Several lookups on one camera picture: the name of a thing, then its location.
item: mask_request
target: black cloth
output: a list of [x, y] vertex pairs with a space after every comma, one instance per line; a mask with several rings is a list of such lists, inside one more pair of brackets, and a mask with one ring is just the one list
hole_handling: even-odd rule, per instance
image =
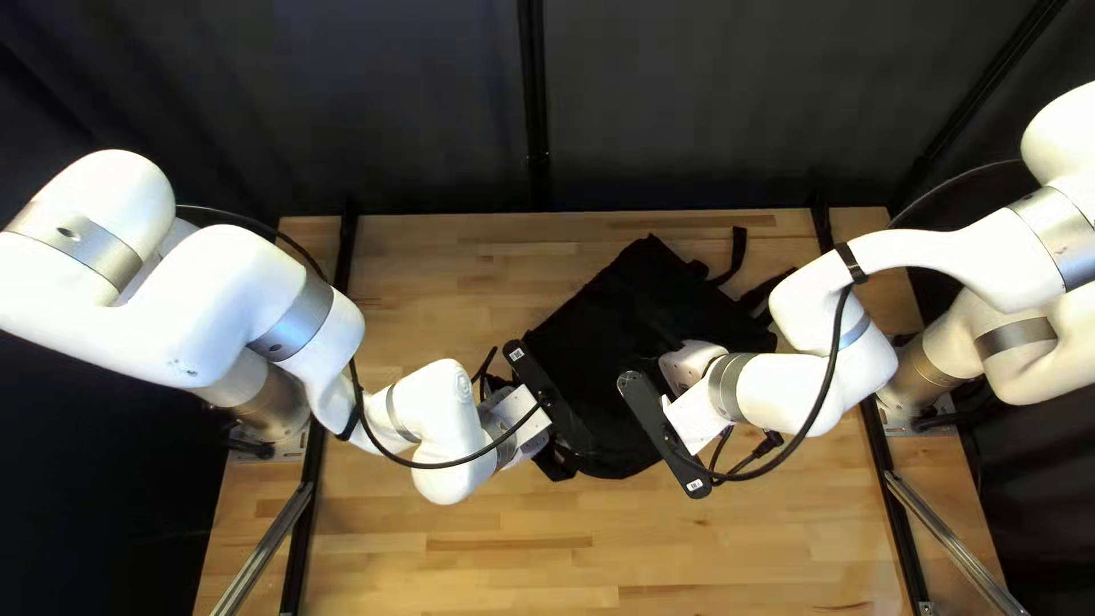
[[774, 335], [661, 240], [637, 240], [522, 339], [576, 416], [564, 422], [574, 431], [556, 434], [538, 462], [622, 479], [660, 461], [615, 383], [641, 370], [668, 395], [657, 359], [682, 340], [731, 352], [775, 349]]

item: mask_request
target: wooden table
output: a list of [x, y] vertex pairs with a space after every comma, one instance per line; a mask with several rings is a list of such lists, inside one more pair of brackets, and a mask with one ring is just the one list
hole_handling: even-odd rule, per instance
[[[883, 208], [832, 211], [838, 241], [886, 220]], [[474, 370], [492, 346], [540, 324], [649, 232], [685, 260], [722, 270], [733, 225], [749, 229], [749, 247], [724, 287], [731, 295], [818, 255], [806, 209], [361, 217], [349, 297], [367, 324], [357, 353], [362, 385], [377, 391], [440, 358]], [[281, 226], [332, 269], [336, 218], [288, 218]], [[875, 275], [856, 293], [883, 332], [922, 329], [903, 270]], [[508, 374], [502, 359], [493, 372]], [[724, 460], [758, 441], [756, 430], [739, 430]], [[957, 439], [890, 444], [902, 475], [999, 577]], [[228, 466], [196, 615], [216, 603], [299, 476], [291, 463]], [[522, 465], [458, 505], [438, 507], [417, 495], [407, 469], [333, 439], [320, 495], [308, 615], [909, 612], [854, 411], [779, 472], [701, 501], [684, 498], [664, 465], [623, 481], [561, 484]], [[933, 600], [989, 613], [915, 523], [914, 531]], [[241, 613], [277, 614], [286, 553], [283, 545]]]

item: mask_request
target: black backdrop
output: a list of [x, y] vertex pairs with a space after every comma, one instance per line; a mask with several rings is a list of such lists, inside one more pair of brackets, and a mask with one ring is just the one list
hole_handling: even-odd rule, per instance
[[[1024, 15], [1049, 3], [550, 1], [544, 207], [799, 205], [818, 188], [889, 204]], [[516, 20], [512, 0], [9, 0], [0, 223], [107, 147], [151, 158], [181, 202], [269, 221], [338, 212], [348, 196], [367, 211], [531, 209]], [[1014, 156], [1037, 108], [1095, 77], [1093, 20], [1091, 2], [1068, 2], [920, 190]], [[15, 611], [188, 613], [218, 419], [9, 337], [0, 368]]]

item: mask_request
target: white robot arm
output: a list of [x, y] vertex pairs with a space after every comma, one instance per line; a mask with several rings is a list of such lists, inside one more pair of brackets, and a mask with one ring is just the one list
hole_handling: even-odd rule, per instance
[[[346, 295], [251, 231], [176, 220], [163, 173], [110, 150], [72, 163], [0, 232], [0, 329], [233, 408], [257, 439], [276, 442], [309, 411], [343, 431], [355, 405], [344, 369], [365, 322]], [[468, 374], [451, 360], [364, 406], [388, 449], [420, 443], [415, 461], [453, 460], [492, 442]], [[360, 426], [349, 440], [378, 453]], [[414, 480], [430, 500], [457, 502], [498, 462], [492, 451], [453, 468], [416, 469]]]
[[[1095, 376], [1087, 379], [1085, 363], [1077, 363], [1086, 358], [1088, 346], [1076, 340], [1079, 315], [1086, 317], [1079, 305], [1086, 304], [1088, 294], [1080, 287], [1095, 279], [1092, 108], [1095, 83], [1057, 98], [1030, 123], [1023, 154], [1042, 182], [1041, 189], [957, 231], [868, 233], [849, 241], [845, 255], [831, 251], [783, 280], [772, 291], [769, 306], [775, 324], [800, 355], [727, 355], [712, 363], [695, 384], [700, 387], [666, 408], [690, 453], [733, 422], [799, 431], [826, 369], [822, 358], [829, 356], [839, 293], [853, 282], [855, 267], [867, 275], [898, 266], [929, 267], [966, 286], [954, 310], [925, 333], [922, 342], [927, 357], [938, 362], [934, 365], [938, 373], [950, 377], [946, 382], [950, 388], [982, 370], [1002, 397], [1016, 402], [1045, 399], [1095, 382]], [[1072, 289], [1080, 290], [1050, 304], [1052, 316], [1030, 312]], [[1029, 323], [1039, 315], [1046, 327]], [[1075, 324], [1072, 328], [1061, 326], [1063, 315]], [[1007, 355], [984, 356], [983, 349], [978, 355], [977, 337], [1018, 323], [1027, 324], [1022, 327], [1029, 339], [1024, 345], [1033, 345]], [[1060, 345], [1057, 337], [1049, 342], [1045, 330], [1050, 324]], [[892, 348], [854, 294], [845, 305], [840, 330], [835, 376], [808, 435], [830, 430], [844, 411], [886, 385], [895, 373], [895, 382], [879, 392], [884, 407], [924, 404], [925, 397], [934, 399], [946, 391], [923, 384], [938, 386], [932, 379], [941, 380], [935, 373], [926, 379], [918, 372], [924, 362], [917, 361], [915, 353], [907, 353], [898, 369]], [[1018, 336], [1019, 326], [1012, 325], [1007, 332]], [[1019, 347], [1017, 341], [1010, 345]], [[1047, 349], [1056, 351], [1047, 353]], [[681, 381], [662, 367], [670, 383]], [[1051, 372], [1053, 377], [1047, 382]]]

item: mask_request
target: black cable clip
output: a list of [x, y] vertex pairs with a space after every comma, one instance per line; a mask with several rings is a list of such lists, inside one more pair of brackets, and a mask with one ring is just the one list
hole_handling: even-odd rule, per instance
[[841, 260], [844, 261], [844, 266], [848, 267], [848, 272], [852, 276], [853, 284], [862, 284], [867, 281], [867, 275], [863, 272], [863, 267], [860, 267], [860, 261], [855, 259], [855, 255], [852, 254], [852, 248], [848, 246], [848, 242], [840, 242], [833, 246], [837, 254], [840, 255]]
[[349, 410], [349, 417], [346, 418], [346, 428], [344, 428], [338, 434], [334, 435], [335, 439], [342, 442], [349, 441], [349, 438], [354, 434], [354, 429], [357, 428], [358, 422], [360, 422], [362, 418], [362, 407], [365, 407], [365, 400], [362, 399], [361, 393], [364, 393], [364, 390], [361, 390], [358, 385], [355, 385], [354, 388], [356, 390], [354, 393], [354, 408]]

